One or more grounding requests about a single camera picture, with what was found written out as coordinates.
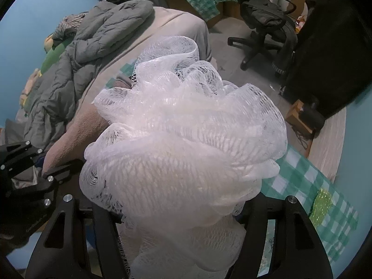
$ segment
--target gray floor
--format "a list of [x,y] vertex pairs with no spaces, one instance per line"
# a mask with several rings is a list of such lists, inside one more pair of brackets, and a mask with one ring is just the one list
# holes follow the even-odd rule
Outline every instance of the gray floor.
[[[251,83],[259,87],[280,112],[285,116],[290,108],[290,104],[278,93],[280,84],[274,76],[274,69],[271,63],[262,55],[257,55],[250,63],[250,67],[243,71],[240,69],[240,63],[245,56],[244,47],[228,46],[228,37],[248,37],[251,30],[241,20],[235,18],[225,18],[219,21],[211,29],[209,35],[212,46],[212,56],[217,61],[218,72],[223,80],[228,80],[237,86]],[[295,147],[301,154],[305,153],[305,148],[299,142],[293,129],[287,124],[288,142]]]

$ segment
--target white mesh netting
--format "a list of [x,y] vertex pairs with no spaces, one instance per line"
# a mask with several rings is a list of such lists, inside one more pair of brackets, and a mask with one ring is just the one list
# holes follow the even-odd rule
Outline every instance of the white mesh netting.
[[81,190],[124,215],[132,278],[213,278],[239,255],[233,215],[279,172],[283,117],[257,87],[222,81],[187,37],[160,38],[133,75],[131,90],[94,100],[111,125],[85,151]]

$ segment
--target metal screw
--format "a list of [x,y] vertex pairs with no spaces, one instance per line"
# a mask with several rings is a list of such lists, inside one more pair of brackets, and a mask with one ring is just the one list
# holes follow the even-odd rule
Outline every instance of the metal screw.
[[67,195],[63,196],[63,200],[66,201],[66,202],[69,202],[71,199],[72,199],[71,194],[67,194]]
[[44,200],[44,205],[45,205],[45,206],[50,206],[51,203],[52,203],[52,202],[50,201],[49,198],[47,198],[47,199]]
[[297,202],[297,198],[292,196],[292,195],[288,196],[287,199],[290,203],[296,203]]

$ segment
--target yellow-green sparkly sponge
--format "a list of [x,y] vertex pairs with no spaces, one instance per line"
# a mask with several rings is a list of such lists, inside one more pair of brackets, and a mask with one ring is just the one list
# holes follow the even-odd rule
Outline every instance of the yellow-green sparkly sponge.
[[314,199],[310,213],[310,220],[315,228],[323,222],[332,205],[331,194],[327,190],[320,189]]

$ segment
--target gray comforter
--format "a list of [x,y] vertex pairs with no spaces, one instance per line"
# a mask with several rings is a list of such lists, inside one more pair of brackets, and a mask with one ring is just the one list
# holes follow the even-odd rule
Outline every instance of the gray comforter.
[[56,142],[89,83],[153,12],[147,0],[102,1],[90,10],[59,61],[35,82],[25,140],[42,149]]

